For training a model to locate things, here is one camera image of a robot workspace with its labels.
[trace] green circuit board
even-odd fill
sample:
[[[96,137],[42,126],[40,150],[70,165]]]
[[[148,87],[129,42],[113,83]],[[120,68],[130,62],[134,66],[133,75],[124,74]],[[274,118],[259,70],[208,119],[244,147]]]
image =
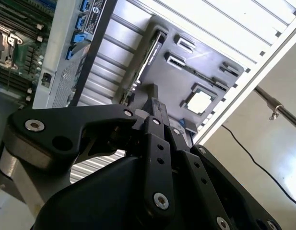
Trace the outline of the green circuit board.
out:
[[[0,0],[0,86],[23,91],[37,84],[54,16],[55,0]]]

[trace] motherboard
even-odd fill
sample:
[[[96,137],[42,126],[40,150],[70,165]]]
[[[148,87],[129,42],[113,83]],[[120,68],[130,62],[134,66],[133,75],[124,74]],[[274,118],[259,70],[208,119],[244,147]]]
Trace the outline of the motherboard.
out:
[[[57,0],[0,0],[0,89],[24,104],[40,78]]]

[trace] metal side panel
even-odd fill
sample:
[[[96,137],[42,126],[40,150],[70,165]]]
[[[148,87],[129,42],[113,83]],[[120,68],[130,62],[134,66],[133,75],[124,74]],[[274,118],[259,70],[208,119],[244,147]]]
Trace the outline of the metal side panel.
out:
[[[94,173],[95,171],[109,165],[123,156],[124,151],[118,150],[114,155],[109,157],[95,157],[90,160],[75,164],[71,169],[70,182],[77,182],[78,180]]]
[[[87,81],[78,105],[111,103],[153,15],[170,21],[245,69],[237,87],[225,95],[226,101],[198,127],[194,138],[198,141],[215,131],[213,127],[220,125],[222,116],[233,112],[229,108],[234,108],[238,97],[245,99],[247,94],[242,92],[296,29],[296,0],[118,0],[91,70],[112,84]]]

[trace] black plastic bracket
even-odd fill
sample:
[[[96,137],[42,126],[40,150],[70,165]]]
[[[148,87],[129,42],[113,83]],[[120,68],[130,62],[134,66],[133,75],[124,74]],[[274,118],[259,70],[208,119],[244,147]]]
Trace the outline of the black plastic bracket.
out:
[[[144,125],[145,135],[141,143],[141,150],[144,157],[143,201],[145,214],[142,216],[142,221],[148,226],[159,228],[169,224],[175,213],[170,145],[164,140],[164,124],[162,122],[154,116],[149,116]]]
[[[36,132],[26,128],[32,119],[44,128]],[[8,118],[3,144],[10,154],[41,170],[65,172],[80,154],[82,137],[104,140],[116,127],[131,128],[136,119],[134,111],[119,104],[21,110]],[[106,144],[105,140],[98,143],[99,147]]]

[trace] metal clamp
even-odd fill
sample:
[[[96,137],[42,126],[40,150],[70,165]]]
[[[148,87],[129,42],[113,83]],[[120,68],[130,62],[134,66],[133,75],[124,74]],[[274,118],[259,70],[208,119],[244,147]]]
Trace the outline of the metal clamp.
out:
[[[277,119],[280,115],[280,113],[278,112],[279,107],[283,107],[282,104],[276,106],[274,109],[272,109],[272,115],[269,117],[269,121],[273,121],[275,119]]]

